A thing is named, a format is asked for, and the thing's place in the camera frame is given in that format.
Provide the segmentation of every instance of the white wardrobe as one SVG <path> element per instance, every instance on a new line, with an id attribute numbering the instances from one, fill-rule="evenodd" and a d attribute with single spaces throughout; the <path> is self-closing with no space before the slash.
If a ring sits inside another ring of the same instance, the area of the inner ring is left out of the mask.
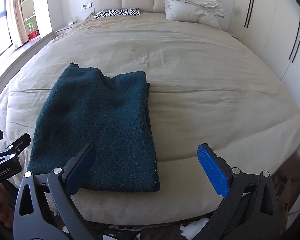
<path id="1" fill-rule="evenodd" d="M 300 109 L 300 6 L 296 0 L 235 0 L 228 31 L 273 70 Z"/>

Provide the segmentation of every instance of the teal wool garment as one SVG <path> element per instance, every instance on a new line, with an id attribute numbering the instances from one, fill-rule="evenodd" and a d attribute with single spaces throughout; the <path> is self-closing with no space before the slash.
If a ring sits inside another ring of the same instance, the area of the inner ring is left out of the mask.
<path id="1" fill-rule="evenodd" d="M 97 158 L 82 188 L 115 192 L 160 189 L 142 71 L 106 77 L 71 63 L 38 116 L 28 171 L 63 167 L 86 143 Z"/>

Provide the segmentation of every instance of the zebra print pillow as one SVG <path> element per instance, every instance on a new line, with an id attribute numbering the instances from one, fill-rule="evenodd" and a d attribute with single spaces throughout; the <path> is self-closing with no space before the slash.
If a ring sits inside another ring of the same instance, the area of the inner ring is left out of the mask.
<path id="1" fill-rule="evenodd" d="M 140 15 L 140 9 L 139 8 L 119 8 L 119 9 L 101 10 L 94 16 L 94 19 L 98 19 L 101 17 L 128 16 L 128 15 Z"/>

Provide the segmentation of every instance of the silver screw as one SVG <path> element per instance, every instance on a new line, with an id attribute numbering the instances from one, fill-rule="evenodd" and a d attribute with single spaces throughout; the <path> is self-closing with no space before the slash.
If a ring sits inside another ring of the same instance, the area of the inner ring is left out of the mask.
<path id="1" fill-rule="evenodd" d="M 61 168 L 55 168 L 55 169 L 53 170 L 53 173 L 54 173 L 54 174 L 59 174 L 61 171 L 62 171 Z"/>
<path id="2" fill-rule="evenodd" d="M 241 171 L 240 171 L 240 169 L 239 168 L 233 168 L 232 169 L 232 172 L 234 173 L 234 174 L 239 174 Z"/>
<path id="3" fill-rule="evenodd" d="M 263 175 L 264 177 L 269 177 L 269 176 L 270 176 L 270 174 L 269 174 L 268 171 L 263 171 L 263 172 L 262 172 L 262 175 Z"/>
<path id="4" fill-rule="evenodd" d="M 27 171 L 27 172 L 25 173 L 25 177 L 26 177 L 26 178 L 29 178 L 31 175 L 32 175 L 32 172 L 31 172 L 31 171 Z"/>

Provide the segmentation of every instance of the red box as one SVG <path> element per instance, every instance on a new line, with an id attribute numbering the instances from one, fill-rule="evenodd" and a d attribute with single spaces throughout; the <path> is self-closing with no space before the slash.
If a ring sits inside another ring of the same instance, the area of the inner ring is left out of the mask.
<path id="1" fill-rule="evenodd" d="M 28 35 L 28 37 L 29 37 L 29 40 L 31 40 L 31 39 L 35 38 L 36 36 L 39 36 L 39 35 L 40 35 L 39 30 L 36 30 L 35 32 L 30 33 Z"/>

